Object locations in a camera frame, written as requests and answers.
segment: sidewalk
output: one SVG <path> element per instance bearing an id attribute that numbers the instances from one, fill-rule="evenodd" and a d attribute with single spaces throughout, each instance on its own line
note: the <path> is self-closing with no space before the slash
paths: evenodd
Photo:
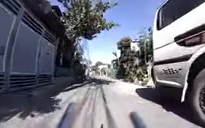
<path id="1" fill-rule="evenodd" d="M 37 127 L 30 118 L 50 114 L 59 108 L 57 95 L 74 83 L 72 77 L 55 78 L 54 85 L 0 95 L 0 127 Z"/>

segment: metal gate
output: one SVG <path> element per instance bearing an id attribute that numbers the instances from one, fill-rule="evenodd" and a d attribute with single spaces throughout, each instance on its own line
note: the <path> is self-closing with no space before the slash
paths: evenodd
<path id="1" fill-rule="evenodd" d="M 0 0 L 0 93 L 51 84 L 55 38 L 18 0 Z"/>

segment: tire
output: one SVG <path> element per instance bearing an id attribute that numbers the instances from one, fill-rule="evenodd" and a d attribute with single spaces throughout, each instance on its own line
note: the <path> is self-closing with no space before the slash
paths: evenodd
<path id="1" fill-rule="evenodd" d="M 201 125 L 205 126 L 205 68 L 194 79 L 189 96 L 189 102 L 195 117 Z"/>

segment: street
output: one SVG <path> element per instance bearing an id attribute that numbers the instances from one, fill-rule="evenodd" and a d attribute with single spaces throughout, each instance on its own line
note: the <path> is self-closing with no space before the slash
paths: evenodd
<path id="1" fill-rule="evenodd" d="M 0 95 L 0 128 L 199 128 L 173 89 L 102 77 L 53 87 Z"/>

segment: sky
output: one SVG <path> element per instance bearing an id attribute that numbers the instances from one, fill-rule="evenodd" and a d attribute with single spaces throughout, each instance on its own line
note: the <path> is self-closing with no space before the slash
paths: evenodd
<path id="1" fill-rule="evenodd" d="M 62 5 L 57 0 L 49 0 L 52 5 Z M 94 63 L 101 61 L 111 63 L 115 58 L 112 52 L 117 52 L 117 42 L 126 36 L 136 39 L 140 31 L 153 26 L 156 9 L 166 0 L 111 0 L 118 5 L 105 13 L 108 21 L 120 24 L 109 31 L 103 31 L 91 41 L 88 41 L 88 50 L 85 57 Z"/>

